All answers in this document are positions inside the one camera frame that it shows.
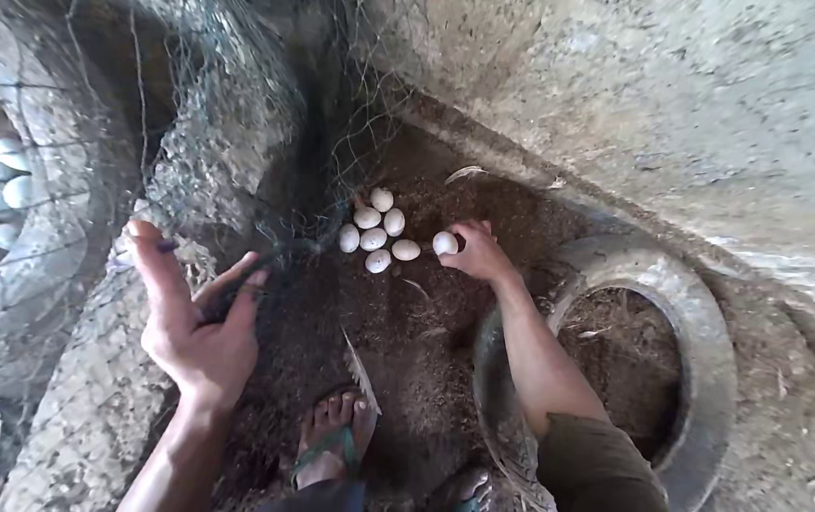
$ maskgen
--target fingernail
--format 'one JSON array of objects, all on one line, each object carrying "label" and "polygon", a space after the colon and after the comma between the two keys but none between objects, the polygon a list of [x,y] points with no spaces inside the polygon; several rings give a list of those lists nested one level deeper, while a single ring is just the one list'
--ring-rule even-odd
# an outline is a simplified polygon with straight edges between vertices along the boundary
[{"label": "fingernail", "polygon": [[155,247],[158,248],[163,254],[168,252],[173,252],[180,247],[180,244],[173,238],[166,238],[166,239],[159,239],[158,243],[155,244]]}]

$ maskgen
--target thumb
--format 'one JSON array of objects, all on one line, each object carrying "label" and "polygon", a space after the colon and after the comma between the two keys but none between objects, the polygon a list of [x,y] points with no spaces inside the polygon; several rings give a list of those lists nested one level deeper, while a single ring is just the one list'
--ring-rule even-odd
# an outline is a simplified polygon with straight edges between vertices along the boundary
[{"label": "thumb", "polygon": [[460,269],[461,253],[458,254],[439,254],[439,263],[443,267],[451,267],[453,269]]},{"label": "thumb", "polygon": [[224,329],[231,332],[252,332],[255,326],[255,314],[259,309],[259,297],[262,287],[268,279],[268,271],[256,271],[240,287],[236,299],[233,300],[231,310],[227,312]]}]

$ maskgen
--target sandal strap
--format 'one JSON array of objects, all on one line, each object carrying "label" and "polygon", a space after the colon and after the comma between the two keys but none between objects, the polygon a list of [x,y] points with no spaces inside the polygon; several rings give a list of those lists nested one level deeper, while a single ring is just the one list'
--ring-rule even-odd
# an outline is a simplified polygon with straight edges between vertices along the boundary
[{"label": "sandal strap", "polygon": [[312,462],[314,462],[324,452],[331,452],[332,448],[341,445],[345,452],[345,470],[348,476],[356,476],[360,470],[360,460],[356,453],[356,444],[354,443],[354,431],[351,430],[350,425],[341,425],[329,432],[319,442],[308,448],[296,460],[293,465],[293,473],[291,474],[291,483],[293,488],[296,488],[296,476]]},{"label": "sandal strap", "polygon": [[480,512],[480,502],[475,497],[462,501],[453,508],[453,512]]}]

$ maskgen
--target foot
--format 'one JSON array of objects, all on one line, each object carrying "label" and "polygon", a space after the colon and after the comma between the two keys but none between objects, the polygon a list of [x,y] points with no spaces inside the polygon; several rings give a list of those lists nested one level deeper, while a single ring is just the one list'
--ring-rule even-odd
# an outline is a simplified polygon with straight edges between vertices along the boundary
[{"label": "foot", "polygon": [[[456,510],[489,509],[490,493],[493,484],[489,481],[489,471],[484,467],[472,466],[449,477],[429,499],[430,511],[452,512]],[[478,508],[465,508],[474,500]]]},{"label": "foot", "polygon": [[[363,460],[375,431],[375,411],[364,396],[354,391],[332,393],[303,415],[297,457],[342,425],[351,426],[357,460]],[[302,489],[323,480],[345,477],[345,448],[339,443],[304,467],[296,476],[296,484]]]}]

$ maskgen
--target hand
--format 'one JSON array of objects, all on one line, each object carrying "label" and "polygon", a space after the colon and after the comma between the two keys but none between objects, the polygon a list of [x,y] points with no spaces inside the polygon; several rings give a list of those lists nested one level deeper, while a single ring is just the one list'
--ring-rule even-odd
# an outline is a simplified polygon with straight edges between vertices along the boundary
[{"label": "hand", "polygon": [[157,247],[161,231],[150,222],[132,220],[135,267],[148,291],[151,315],[141,346],[180,388],[182,401],[197,411],[228,412],[236,404],[259,355],[255,340],[255,293],[268,271],[254,273],[241,288],[224,323],[201,325],[201,308],[209,297],[259,259],[247,252],[193,298],[172,252]]},{"label": "hand", "polygon": [[471,277],[495,283],[516,274],[515,266],[495,243],[489,220],[467,220],[448,228],[465,239],[464,250],[458,254],[441,254],[439,262],[444,267],[456,268]]}]

